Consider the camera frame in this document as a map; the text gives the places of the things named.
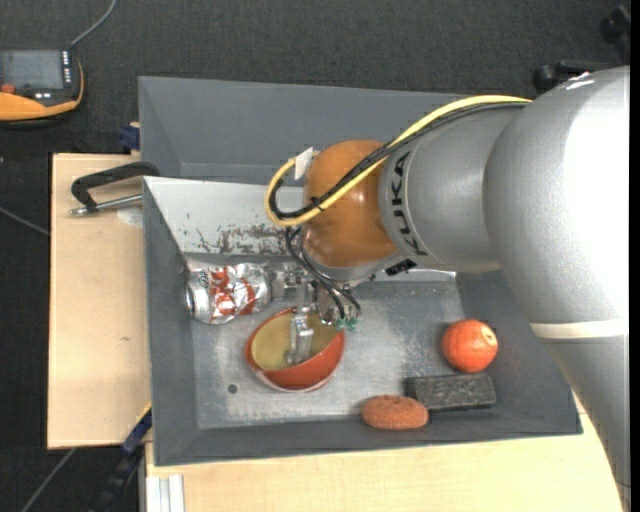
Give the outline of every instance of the metal clamp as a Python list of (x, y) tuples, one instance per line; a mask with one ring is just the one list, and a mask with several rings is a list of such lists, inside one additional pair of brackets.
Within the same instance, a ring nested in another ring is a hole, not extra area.
[(120, 199), (105, 201), (104, 203), (96, 203), (96, 201), (91, 197), (91, 194), (89, 194), (89, 190), (92, 188), (116, 183), (136, 176), (160, 176), (160, 170), (149, 162), (134, 162), (78, 178), (73, 182), (73, 185), (71, 185), (71, 193), (84, 206), (74, 208), (70, 210), (69, 213), (78, 217), (88, 215), (89, 213), (96, 213), (100, 210), (128, 206), (142, 200), (142, 194), (136, 194)]
[(313, 329), (309, 325), (308, 286), (306, 281), (302, 281), (296, 291), (296, 307), (289, 326), (290, 349), (285, 355), (290, 365), (300, 364), (311, 357)]

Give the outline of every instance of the wire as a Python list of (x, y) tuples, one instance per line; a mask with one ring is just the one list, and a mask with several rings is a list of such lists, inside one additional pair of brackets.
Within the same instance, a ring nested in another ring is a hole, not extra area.
[(38, 233), (44, 236), (51, 236), (51, 233), (49, 233), (49, 231), (47, 231), (46, 229), (41, 228), (37, 224), (34, 224), (33, 222), (29, 222), (28, 220), (23, 219), (22, 217), (19, 217), (15, 213), (12, 213), (9, 210), (6, 210), (2, 206), (0, 206), (0, 213), (5, 217), (9, 217), (10, 219), (13, 219), (16, 222), (19, 222), (20, 224), (27, 226), (29, 229), (33, 229), (34, 231), (37, 231)]
[(402, 134), (385, 144), (371, 155), (367, 156), (356, 167), (349, 171), (338, 183), (320, 198), (314, 198), (312, 203), (304, 206), (300, 210), (294, 212), (282, 212), (278, 209), (276, 201), (276, 192), (282, 186), (285, 174), (295, 164), (295, 158), (287, 161), (271, 179), (267, 192), (265, 194), (265, 210), (268, 217), (278, 226), (291, 227), (303, 222), (307, 222), (318, 215), (321, 211), (326, 210), (333, 205), (341, 197), (343, 197), (351, 188), (364, 180), (371, 174), (376, 167), (382, 163), (389, 154), (397, 150), (404, 144), (407, 144), (414, 138), (422, 135), (424, 131), (433, 129), (438, 121), (450, 121), (453, 116), (465, 115), (470, 109), (493, 107), (499, 108), (501, 104), (505, 106), (513, 106), (514, 104), (529, 103), (531, 100), (517, 98), (513, 96), (474, 96), (472, 98), (464, 98), (454, 101), (441, 108), (438, 108), (426, 115), (418, 122), (407, 128)]
[(111, 2), (111, 5), (109, 6), (109, 8), (107, 9), (107, 11), (102, 15), (102, 18), (100, 18), (98, 21), (96, 21), (91, 27), (89, 27), (87, 30), (85, 30), (82, 34), (80, 34), (78, 37), (76, 37), (73, 41), (71, 41), (71, 44), (69, 45), (70, 48), (75, 48), (76, 46), (78, 46), (78, 44), (88, 35), (90, 35), (93, 31), (95, 31), (100, 25), (102, 25), (105, 21), (107, 21), (107, 18), (109, 16), (111, 16), (111, 13), (113, 12), (113, 10), (116, 8), (116, 4), (118, 3), (118, 0), (113, 0)]
[(298, 264), (304, 268), (307, 272), (309, 272), (317, 283), (320, 283), (322, 287), (327, 291), (331, 299), (335, 302), (338, 312), (340, 313), (340, 318), (345, 318), (346, 313), (344, 310), (344, 305), (340, 301), (340, 298), (337, 294), (344, 296), (351, 304), (354, 305), (357, 311), (361, 311), (360, 303), (355, 299), (355, 297), (351, 294), (351, 291), (346, 288), (341, 288), (337, 284), (333, 283), (330, 279), (322, 275), (311, 263), (309, 263), (303, 255), (299, 254), (298, 251), (293, 247), (293, 241), (295, 238), (300, 235), (302, 228), (298, 227), (296, 229), (287, 228), (285, 233), (285, 239), (287, 242), (287, 250), (289, 254), (291, 254)]
[(89, 512), (112, 512), (114, 510), (114, 505), (122, 499), (143, 456), (144, 445), (138, 443), (133, 447), (131, 453), (120, 460), (113, 474), (107, 480), (104, 489), (89, 508)]
[(31, 495), (31, 498), (29, 498), (29, 501), (27, 501), (27, 504), (24, 507), (22, 507), (21, 512), (27, 512), (31, 508), (31, 505), (33, 505), (33, 503), (38, 499), (38, 496), (40, 496), (40, 494), (42, 494), (42, 491), (44, 491), (45, 487), (49, 484), (51, 479), (54, 476), (56, 476), (58, 471), (60, 471), (62, 469), (62, 467), (67, 463), (67, 461), (76, 452), (76, 450), (77, 450), (77, 448), (73, 448), (72, 450), (69, 450), (67, 452), (67, 454), (63, 457), (63, 459), (60, 462), (58, 462), (56, 467), (51, 470), (51, 473), (49, 473), (47, 478), (45, 478), (44, 481), (40, 484), (40, 487), (38, 487), (36, 489), (36, 492), (34, 492)]

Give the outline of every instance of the electronic device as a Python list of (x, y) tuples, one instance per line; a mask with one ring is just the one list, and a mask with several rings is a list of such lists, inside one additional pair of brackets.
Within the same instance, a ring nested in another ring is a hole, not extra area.
[(0, 127), (48, 126), (82, 101), (84, 76), (77, 45), (113, 12), (117, 0), (69, 45), (0, 47)]

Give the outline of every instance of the black sponge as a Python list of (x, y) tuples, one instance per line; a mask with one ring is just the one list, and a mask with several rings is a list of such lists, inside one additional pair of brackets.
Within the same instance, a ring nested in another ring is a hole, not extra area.
[(407, 379), (405, 391), (429, 411), (487, 407), (496, 403), (491, 377), (484, 372), (412, 377)]

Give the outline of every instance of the orange device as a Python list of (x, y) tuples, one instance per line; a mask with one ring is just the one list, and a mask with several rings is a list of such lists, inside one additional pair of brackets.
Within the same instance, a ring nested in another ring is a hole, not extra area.
[(0, 48), (0, 123), (59, 119), (82, 100), (82, 68), (71, 48)]

